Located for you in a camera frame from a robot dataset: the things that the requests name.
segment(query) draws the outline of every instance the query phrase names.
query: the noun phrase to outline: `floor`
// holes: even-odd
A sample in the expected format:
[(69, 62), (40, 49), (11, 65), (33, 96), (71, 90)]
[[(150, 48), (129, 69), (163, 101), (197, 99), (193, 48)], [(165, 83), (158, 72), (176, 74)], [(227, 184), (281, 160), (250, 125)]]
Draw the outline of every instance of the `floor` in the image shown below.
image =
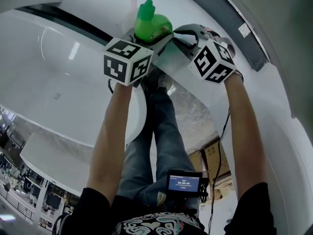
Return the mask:
[[(188, 154), (196, 151), (202, 147), (203, 144), (217, 136), (208, 108), (198, 99), (176, 82), (169, 94), (175, 107), (179, 131)], [(25, 141), (29, 139), (33, 132), (39, 132), (45, 135), (51, 141), (51, 144), (59, 150), (86, 163), (91, 159), (92, 148), (90, 147), (69, 141), (18, 116), (15, 117), (13, 125)], [(156, 169), (156, 162), (157, 149), (153, 139), (151, 147), (151, 164), (153, 171)]]

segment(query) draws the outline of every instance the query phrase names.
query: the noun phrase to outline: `jeans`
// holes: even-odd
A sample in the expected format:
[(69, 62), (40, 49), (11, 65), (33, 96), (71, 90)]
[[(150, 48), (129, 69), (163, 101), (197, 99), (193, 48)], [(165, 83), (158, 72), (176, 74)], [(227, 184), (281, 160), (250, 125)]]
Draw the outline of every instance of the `jeans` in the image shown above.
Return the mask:
[[(178, 130), (175, 110), (165, 88), (147, 98), (146, 123), (139, 136), (130, 142), (125, 151), (125, 161), (117, 195), (139, 201), (145, 206), (157, 206), (158, 192), (166, 192), (169, 169), (195, 171)], [(150, 147), (155, 134), (157, 163), (156, 182), (153, 182)], [(188, 198), (185, 206), (196, 209), (199, 216), (199, 199)], [(170, 211), (175, 203), (165, 201), (164, 210)]]

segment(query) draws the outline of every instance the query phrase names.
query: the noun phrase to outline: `sneaker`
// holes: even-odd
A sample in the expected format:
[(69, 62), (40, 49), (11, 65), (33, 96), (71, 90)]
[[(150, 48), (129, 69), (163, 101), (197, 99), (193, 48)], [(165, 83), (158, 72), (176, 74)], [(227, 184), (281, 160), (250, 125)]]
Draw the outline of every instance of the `sneaker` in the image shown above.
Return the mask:
[(174, 84), (174, 80), (166, 75), (165, 73), (163, 73), (159, 78), (158, 78), (158, 85), (157, 87), (164, 87), (166, 89), (166, 91), (169, 91), (172, 86)]

